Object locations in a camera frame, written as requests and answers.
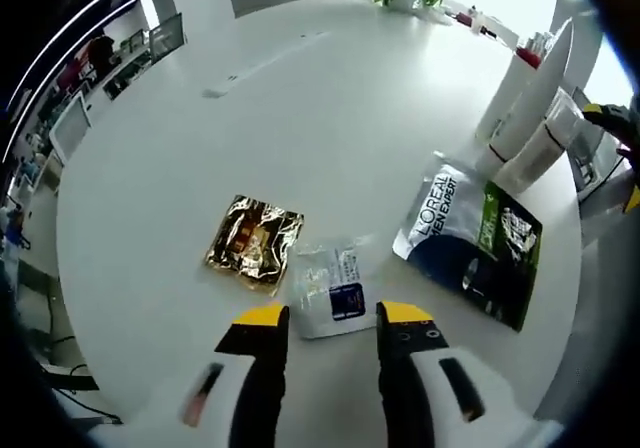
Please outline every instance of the gold foil packet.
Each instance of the gold foil packet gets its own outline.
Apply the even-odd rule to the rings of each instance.
[[[236,195],[204,262],[238,273],[249,288],[273,296],[303,224],[303,215]]]

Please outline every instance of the clear plastic bag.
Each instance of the clear plastic bag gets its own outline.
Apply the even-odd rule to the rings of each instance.
[[[291,260],[288,304],[302,338],[321,338],[376,324],[374,238],[333,239],[302,246]]]

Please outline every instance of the white wipes packet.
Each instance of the white wipes packet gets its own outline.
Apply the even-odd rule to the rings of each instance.
[[[376,324],[371,237],[301,247],[291,260],[291,320],[302,338],[321,338]]]

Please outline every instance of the white round table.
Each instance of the white round table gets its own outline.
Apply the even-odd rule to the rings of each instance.
[[[126,90],[66,167],[57,226],[69,316],[119,413],[132,417],[180,367],[204,369],[232,320],[270,301],[202,263],[236,194],[303,213],[299,243],[378,235],[384,298],[432,313],[533,412],[578,295],[567,159],[522,197],[544,232],[521,333],[391,252],[431,152],[471,139],[510,56],[457,24],[306,0],[184,46]],[[386,446],[378,369],[375,330],[303,341],[292,326],[278,446]]]

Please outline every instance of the green label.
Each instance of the green label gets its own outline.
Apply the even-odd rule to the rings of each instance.
[[[478,246],[490,255],[493,254],[493,240],[500,212],[500,200],[496,188],[493,183],[487,183],[485,187],[482,225],[480,225],[480,236],[478,237]]]

